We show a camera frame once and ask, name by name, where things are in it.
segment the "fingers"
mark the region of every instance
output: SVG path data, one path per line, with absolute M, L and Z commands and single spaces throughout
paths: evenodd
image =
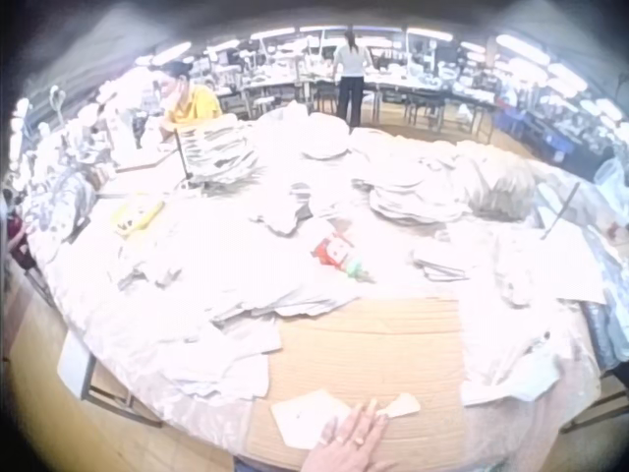
M 364 449 L 367 454 L 372 454 L 377 445 L 380 443 L 380 440 L 384 435 L 384 430 L 386 429 L 387 422 L 388 417 L 385 414 L 377 415 L 372 429 L 369 431 L 367 437 L 365 438 L 365 445 L 363 445 L 362 447 L 362 449 Z
M 391 470 L 396 465 L 397 462 L 393 460 L 388 460 L 386 462 L 377 462 L 376 464 L 370 465 L 367 469 L 367 472 L 386 472 L 387 470 Z
M 356 429 L 356 425 L 363 413 L 363 404 L 359 403 L 354 407 L 350 416 L 343 422 L 341 427 L 336 432 L 336 440 L 339 443 L 346 443 L 349 438 L 352 437 L 352 433 Z
M 352 441 L 358 447 L 362 446 L 365 443 L 365 438 L 370 432 L 372 428 L 373 421 L 375 420 L 375 407 L 377 406 L 377 401 L 373 399 L 369 406 L 367 407 L 367 411 L 361 414 L 358 424 L 356 425 L 356 429 L 354 430 L 354 434 L 352 435 Z
M 323 431 L 321 432 L 321 438 L 318 440 L 318 445 L 328 445 L 334 440 L 334 432 L 336 431 L 336 417 L 333 416 L 325 424 Z

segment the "yellow shirt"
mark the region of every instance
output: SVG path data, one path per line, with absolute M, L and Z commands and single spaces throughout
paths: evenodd
M 206 86 L 191 86 L 190 101 L 182 108 L 166 112 L 166 119 L 176 125 L 188 125 L 196 121 L 211 120 L 222 115 L 216 95 Z

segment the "factory floor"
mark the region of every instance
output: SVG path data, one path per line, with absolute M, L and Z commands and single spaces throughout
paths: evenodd
M 427 131 L 404 128 L 399 110 L 384 107 L 382 128 L 409 137 L 429 138 Z M 456 127 L 439 139 L 467 139 Z M 532 157 L 500 132 L 492 142 Z M 124 419 L 93 404 L 78 401 L 57 376 L 57 362 L 67 328 L 12 265 L 12 287 L 5 299 L 2 379 L 3 400 L 35 452 L 52 470 L 64 472 L 223 472 L 232 470 L 226 452 L 198 442 L 171 427 L 155 429 Z M 98 368 L 94 384 L 109 390 L 121 386 Z M 603 394 L 619 389 L 603 381 Z M 609 405 L 622 405 L 624 400 Z M 562 435 L 544 472 L 602 470 L 625 443 L 629 416 Z

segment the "white shirt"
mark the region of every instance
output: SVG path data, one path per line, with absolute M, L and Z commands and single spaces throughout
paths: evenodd
M 372 66 L 372 56 L 363 46 L 350 49 L 349 44 L 338 46 L 334 52 L 334 67 L 343 65 L 343 77 L 363 77 L 365 75 L 365 64 Z

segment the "face mask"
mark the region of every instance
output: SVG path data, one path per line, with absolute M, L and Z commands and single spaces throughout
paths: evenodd
M 181 82 L 177 83 L 175 89 L 168 95 L 162 98 L 161 106 L 166 110 L 173 110 L 181 100 L 184 91 L 184 85 Z

